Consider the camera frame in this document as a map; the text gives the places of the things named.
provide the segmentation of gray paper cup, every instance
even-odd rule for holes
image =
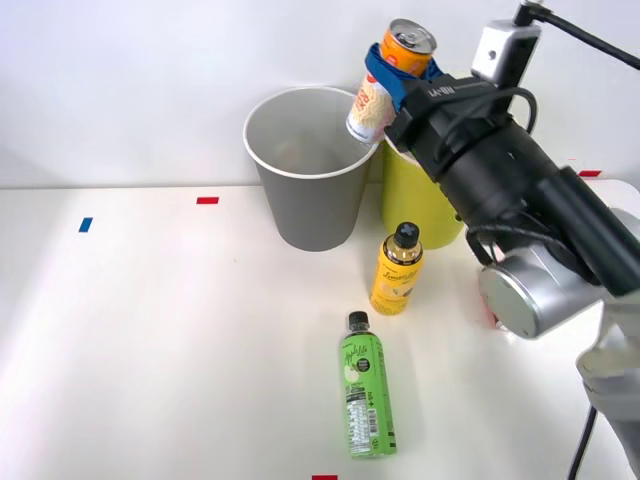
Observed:
[[[343,243],[358,217],[369,159],[345,122],[353,95],[329,87],[295,88],[258,105],[244,125],[280,236],[323,251]]]

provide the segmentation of green bottle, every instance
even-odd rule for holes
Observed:
[[[365,312],[349,315],[351,333],[342,341],[342,380],[352,457],[396,453],[396,436],[380,339],[369,332]]]

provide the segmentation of blue tape marker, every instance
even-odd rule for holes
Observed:
[[[93,217],[85,217],[80,224],[80,230],[78,230],[78,233],[87,233],[91,226],[91,222],[93,222]]]

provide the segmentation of white can label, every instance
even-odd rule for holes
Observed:
[[[347,117],[347,129],[363,143],[376,143],[394,117],[391,95],[367,72]]]

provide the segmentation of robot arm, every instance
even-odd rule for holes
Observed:
[[[640,478],[640,222],[612,212],[529,136],[537,105],[518,84],[540,36],[534,20],[640,69],[640,59],[525,3],[513,20],[485,28],[472,77],[403,79],[404,100],[394,98],[400,108],[386,133],[415,156],[469,227],[467,241],[484,265],[481,291],[508,329],[535,338],[604,300],[600,336],[578,370]],[[387,87],[384,72],[369,69]],[[526,130],[508,113],[514,95],[531,107]],[[505,254],[501,261],[485,249],[494,245]]]

